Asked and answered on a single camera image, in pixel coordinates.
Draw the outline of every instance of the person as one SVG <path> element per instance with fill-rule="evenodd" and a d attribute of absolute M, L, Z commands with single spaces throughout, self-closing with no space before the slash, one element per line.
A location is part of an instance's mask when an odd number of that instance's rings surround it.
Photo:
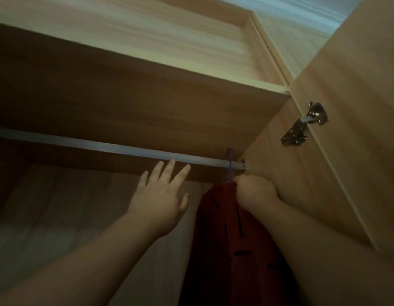
<path fill-rule="evenodd" d="M 168 234 L 188 207 L 178 191 L 186 165 L 175 161 L 140 177 L 125 215 L 73 252 L 0 294 L 1 305 L 106 305 L 143 253 Z M 238 176 L 236 196 L 271 234 L 314 305 L 394 305 L 394 262 L 284 204 L 273 184 Z"/>

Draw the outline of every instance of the wood grain panel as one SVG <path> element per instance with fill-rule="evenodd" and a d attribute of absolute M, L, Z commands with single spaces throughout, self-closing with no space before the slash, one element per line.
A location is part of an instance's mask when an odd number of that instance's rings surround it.
<path fill-rule="evenodd" d="M 9 141 L 10 144 L 13 148 L 20 150 L 29 162 L 66 168 L 141 175 L 145 170 L 151 173 L 159 162 L 158 159 L 40 143 Z M 177 174 L 185 165 L 186 163 L 176 162 L 173 174 Z M 222 181 L 226 174 L 227 169 L 224 168 L 192 164 L 187 180 L 216 183 Z M 232 175 L 235 176 L 236 174 L 240 174 L 240 171 L 233 170 Z"/>
<path fill-rule="evenodd" d="M 0 25 L 0 126 L 236 158 L 288 99 L 264 90 Z"/>
<path fill-rule="evenodd" d="M 261 67 L 265 80 L 278 85 L 289 86 L 276 59 L 266 44 L 261 32 L 261 26 L 250 17 L 245 26 L 247 42 L 251 44 L 252 51 Z"/>
<path fill-rule="evenodd" d="M 283 18 L 254 13 L 262 35 L 278 60 L 289 84 L 305 69 L 330 35 Z"/>
<path fill-rule="evenodd" d="M 123 215 L 139 177 L 33 165 L 0 215 L 0 291 L 85 243 Z M 186 181 L 189 209 L 143 255 L 109 305 L 176 305 L 196 209 L 208 184 Z"/>
<path fill-rule="evenodd" d="M 28 167 L 29 163 L 18 148 L 0 139 L 0 208 Z"/>
<path fill-rule="evenodd" d="M 194 13 L 244 27 L 251 11 L 222 0 L 159 0 Z"/>
<path fill-rule="evenodd" d="M 375 248 L 394 255 L 394 0 L 363 0 L 291 86 Z"/>
<path fill-rule="evenodd" d="M 0 0 L 0 23 L 190 71 L 263 80 L 242 28 L 156 0 Z"/>
<path fill-rule="evenodd" d="M 363 227 L 311 133 L 300 147 L 282 146 L 281 137 L 300 117 L 296 104 L 289 100 L 244 153 L 246 174 L 271 180 L 285 203 L 369 245 Z"/>

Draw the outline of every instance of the red garment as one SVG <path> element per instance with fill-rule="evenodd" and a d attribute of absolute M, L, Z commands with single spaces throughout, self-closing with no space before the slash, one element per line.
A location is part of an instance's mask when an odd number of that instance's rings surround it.
<path fill-rule="evenodd" d="M 294 278 L 269 232 L 236 201 L 236 184 L 214 185 L 197 210 L 180 306 L 295 305 Z"/>

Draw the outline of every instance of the silver hinge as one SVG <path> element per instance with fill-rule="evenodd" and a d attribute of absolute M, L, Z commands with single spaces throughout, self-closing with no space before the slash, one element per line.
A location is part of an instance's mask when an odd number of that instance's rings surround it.
<path fill-rule="evenodd" d="M 298 119 L 293 127 L 281 138 L 284 146 L 300 146 L 307 140 L 304 131 L 307 129 L 308 123 L 318 123 L 320 126 L 327 123 L 329 118 L 320 103 L 309 103 L 309 112 L 306 117 Z"/>

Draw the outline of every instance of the metal hanging rod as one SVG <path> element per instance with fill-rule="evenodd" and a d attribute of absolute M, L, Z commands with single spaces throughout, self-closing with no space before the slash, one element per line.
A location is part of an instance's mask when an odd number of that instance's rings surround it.
<path fill-rule="evenodd" d="M 102 151 L 105 153 L 126 154 L 130 156 L 153 158 L 159 160 L 169 161 L 171 159 L 174 159 L 176 161 L 189 163 L 189 164 L 199 164 L 199 165 L 214 166 L 221 168 L 228 168 L 228 166 L 230 165 L 230 162 L 226 160 L 197 157 L 197 156 L 180 154 L 180 153 L 168 153 L 165 151 L 129 147 L 129 146 L 123 146 L 117 144 L 101 143 L 95 141 L 88 141 L 86 139 L 76 139 L 76 138 L 56 136 L 56 135 L 47 135 L 47 134 L 40 134 L 34 132 L 11 130 L 6 128 L 0 128 L 0 137 L 6 139 L 12 139 L 16 141 L 88 149 L 88 150 Z M 245 163 L 233 161 L 232 169 L 245 170 Z"/>

